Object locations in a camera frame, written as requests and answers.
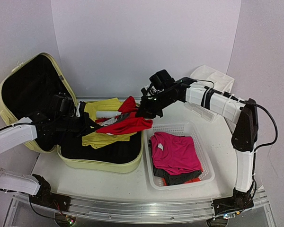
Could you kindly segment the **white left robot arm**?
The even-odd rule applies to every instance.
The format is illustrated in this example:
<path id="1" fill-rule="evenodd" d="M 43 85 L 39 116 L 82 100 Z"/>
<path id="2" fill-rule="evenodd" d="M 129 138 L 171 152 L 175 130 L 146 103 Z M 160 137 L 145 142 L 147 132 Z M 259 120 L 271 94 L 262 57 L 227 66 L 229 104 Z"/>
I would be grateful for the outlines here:
<path id="1" fill-rule="evenodd" d="M 84 136 L 99 128 L 85 113 L 82 116 L 50 119 L 39 115 L 36 119 L 23 117 L 15 123 L 0 128 L 0 156 L 13 148 L 34 141 L 49 139 L 57 133 L 72 132 Z M 0 191 L 21 192 L 35 197 L 43 206 L 54 203 L 50 184 L 40 175 L 24 175 L 0 167 Z"/>

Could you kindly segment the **red garment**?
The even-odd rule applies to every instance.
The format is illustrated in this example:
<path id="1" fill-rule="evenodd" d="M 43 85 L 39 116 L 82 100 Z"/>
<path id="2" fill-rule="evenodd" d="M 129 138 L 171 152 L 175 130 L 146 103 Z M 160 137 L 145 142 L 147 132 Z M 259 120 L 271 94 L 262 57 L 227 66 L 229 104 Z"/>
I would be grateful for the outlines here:
<path id="1" fill-rule="evenodd" d="M 119 123 L 111 124 L 108 126 L 100 126 L 97 133 L 108 135 L 124 135 L 134 132 L 150 129 L 153 125 L 153 120 L 145 119 L 142 117 L 135 117 L 137 107 L 136 101 L 132 96 L 129 96 L 118 109 L 122 114 L 129 113 L 129 118 Z"/>

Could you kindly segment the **white small bottle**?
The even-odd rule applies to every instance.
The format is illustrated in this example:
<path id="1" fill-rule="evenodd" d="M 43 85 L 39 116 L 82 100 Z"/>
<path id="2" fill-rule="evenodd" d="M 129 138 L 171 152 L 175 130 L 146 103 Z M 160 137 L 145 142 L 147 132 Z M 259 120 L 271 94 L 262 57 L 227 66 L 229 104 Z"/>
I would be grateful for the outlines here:
<path id="1" fill-rule="evenodd" d="M 102 118 L 113 118 L 116 116 L 121 115 L 122 113 L 119 111 L 96 111 L 96 118 L 102 119 Z"/>

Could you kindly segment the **yellow garment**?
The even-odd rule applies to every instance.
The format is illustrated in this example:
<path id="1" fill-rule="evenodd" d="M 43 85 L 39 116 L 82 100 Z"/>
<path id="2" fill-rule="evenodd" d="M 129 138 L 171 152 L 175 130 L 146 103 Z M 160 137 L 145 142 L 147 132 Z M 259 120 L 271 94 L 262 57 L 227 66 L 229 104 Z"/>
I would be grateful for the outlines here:
<path id="1" fill-rule="evenodd" d="M 97 111 L 117 111 L 123 103 L 118 98 L 106 99 L 104 101 L 87 102 L 84 107 L 84 112 L 89 114 L 89 119 L 96 121 Z M 82 137 L 83 146 L 91 146 L 94 149 L 99 149 L 104 146 L 113 144 L 118 141 L 129 141 L 130 137 L 136 132 L 124 135 L 107 135 L 103 133 L 92 132 Z"/>

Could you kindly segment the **white perforated plastic basket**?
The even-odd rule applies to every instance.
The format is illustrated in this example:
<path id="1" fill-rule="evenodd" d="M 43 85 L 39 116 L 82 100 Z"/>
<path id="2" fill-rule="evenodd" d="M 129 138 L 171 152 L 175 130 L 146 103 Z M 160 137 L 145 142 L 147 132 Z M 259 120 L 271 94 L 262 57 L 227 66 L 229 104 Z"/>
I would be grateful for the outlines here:
<path id="1" fill-rule="evenodd" d="M 144 136 L 150 183 L 156 190 L 175 190 L 211 182 L 215 173 L 196 126 L 155 124 Z"/>

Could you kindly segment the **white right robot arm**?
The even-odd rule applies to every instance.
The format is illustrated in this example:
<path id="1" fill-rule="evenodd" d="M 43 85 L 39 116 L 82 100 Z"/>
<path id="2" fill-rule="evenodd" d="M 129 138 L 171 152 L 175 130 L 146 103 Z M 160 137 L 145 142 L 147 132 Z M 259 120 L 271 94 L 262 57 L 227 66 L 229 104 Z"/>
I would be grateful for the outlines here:
<path id="1" fill-rule="evenodd" d="M 138 116 L 155 118 L 163 116 L 163 109 L 176 101 L 195 104 L 223 117 L 229 124 L 231 144 L 236 151 L 236 183 L 231 197 L 216 199 L 218 209 L 244 210 L 252 206 L 257 189 L 255 180 L 256 154 L 262 147 L 274 145 L 278 139 L 277 124 L 271 113 L 253 99 L 242 99 L 228 92 L 214 89 L 214 84 L 184 77 L 152 79 L 150 85 L 141 89 L 142 97 Z M 257 144 L 258 110 L 267 114 L 273 124 L 275 137 L 272 142 Z"/>

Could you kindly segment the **white printed garment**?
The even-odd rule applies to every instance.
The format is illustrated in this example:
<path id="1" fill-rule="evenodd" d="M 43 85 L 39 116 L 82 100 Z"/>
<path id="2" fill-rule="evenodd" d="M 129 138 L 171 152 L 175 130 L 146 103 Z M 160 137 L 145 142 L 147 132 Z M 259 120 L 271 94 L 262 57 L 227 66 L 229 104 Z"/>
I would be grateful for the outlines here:
<path id="1" fill-rule="evenodd" d="M 125 113 L 125 114 L 121 114 L 118 116 L 114 116 L 111 118 L 100 118 L 96 120 L 96 123 L 99 124 L 100 126 L 108 126 L 111 124 L 115 124 L 115 123 L 119 123 L 121 121 L 124 121 L 125 119 L 129 118 L 130 114 L 129 113 Z"/>

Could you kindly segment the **pale green hard-shell suitcase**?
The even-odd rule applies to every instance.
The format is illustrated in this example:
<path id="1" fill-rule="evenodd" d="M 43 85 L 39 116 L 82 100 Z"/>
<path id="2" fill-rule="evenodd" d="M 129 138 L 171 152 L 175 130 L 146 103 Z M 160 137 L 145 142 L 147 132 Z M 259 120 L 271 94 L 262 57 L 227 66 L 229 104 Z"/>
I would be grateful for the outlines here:
<path id="1" fill-rule="evenodd" d="M 18 65 L 0 83 L 0 116 L 6 124 L 12 124 L 35 111 L 54 114 L 49 111 L 49 104 L 57 94 L 65 94 L 73 100 L 68 117 L 83 117 L 87 102 L 76 99 L 55 59 L 48 53 L 40 53 Z M 141 131 L 129 141 L 118 141 L 99 149 L 83 146 L 82 137 L 62 132 L 49 138 L 36 138 L 26 146 L 40 153 L 56 152 L 73 168 L 129 173 L 140 164 L 143 154 Z"/>

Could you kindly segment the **magenta garment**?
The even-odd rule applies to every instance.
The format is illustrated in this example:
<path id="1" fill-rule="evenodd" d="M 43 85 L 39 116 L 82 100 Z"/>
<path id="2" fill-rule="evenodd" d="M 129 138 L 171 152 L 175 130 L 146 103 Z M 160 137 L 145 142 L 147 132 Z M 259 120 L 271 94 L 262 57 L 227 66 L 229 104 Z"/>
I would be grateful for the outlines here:
<path id="1" fill-rule="evenodd" d="M 169 175 L 202 171 L 192 137 L 155 132 L 150 141 L 152 161 L 156 169 L 164 170 Z"/>

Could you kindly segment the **orange garment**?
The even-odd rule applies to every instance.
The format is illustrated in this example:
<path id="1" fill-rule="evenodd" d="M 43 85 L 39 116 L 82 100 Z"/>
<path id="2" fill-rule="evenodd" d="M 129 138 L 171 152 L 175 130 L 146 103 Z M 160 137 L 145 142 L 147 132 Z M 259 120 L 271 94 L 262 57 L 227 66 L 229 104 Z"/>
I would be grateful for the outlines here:
<path id="1" fill-rule="evenodd" d="M 165 179 L 162 178 L 161 180 L 162 180 L 163 186 L 167 186 L 167 183 L 166 183 Z M 193 179 L 191 179 L 191 180 L 189 180 L 189 181 L 186 181 L 186 182 L 184 182 L 184 184 L 195 183 L 195 182 L 200 182 L 200 181 L 201 181 L 201 180 L 200 180 L 199 177 L 198 177 L 198 178 L 193 178 Z"/>

